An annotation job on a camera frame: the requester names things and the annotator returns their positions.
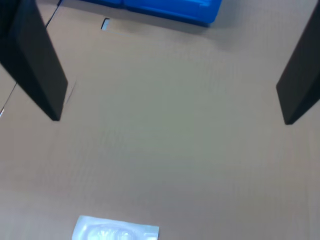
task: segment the brown cardboard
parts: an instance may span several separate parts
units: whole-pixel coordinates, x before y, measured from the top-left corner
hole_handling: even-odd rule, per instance
[[[7,73],[2,65],[0,65],[0,109],[2,110],[11,91],[14,89],[16,82]]]
[[[45,23],[49,21],[57,9],[59,0],[36,0],[41,17]]]
[[[276,92],[312,7],[255,2],[206,29],[65,0],[48,32],[74,89],[60,122],[9,99],[0,232],[69,240],[89,215],[164,240],[318,239],[319,118],[285,126]]]

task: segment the cardboard surface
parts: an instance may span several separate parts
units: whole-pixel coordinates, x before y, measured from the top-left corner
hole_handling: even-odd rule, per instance
[[[36,0],[43,22],[46,24],[57,9],[59,0]]]
[[[4,67],[0,64],[0,109],[4,107],[11,91],[14,89],[16,82],[7,73]]]
[[[65,0],[48,32],[74,89],[61,122],[9,99],[0,232],[69,240],[89,215],[163,240],[317,240],[319,115],[285,126],[276,92],[311,12],[261,4],[226,0],[206,29]]]

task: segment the black panel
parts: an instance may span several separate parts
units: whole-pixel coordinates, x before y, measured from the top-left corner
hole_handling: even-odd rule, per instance
[[[320,98],[320,4],[276,85],[284,122],[293,124]]]
[[[9,5],[0,0],[0,12]],[[54,121],[61,118],[67,79],[35,0],[12,0],[0,30],[0,62],[34,102]]]

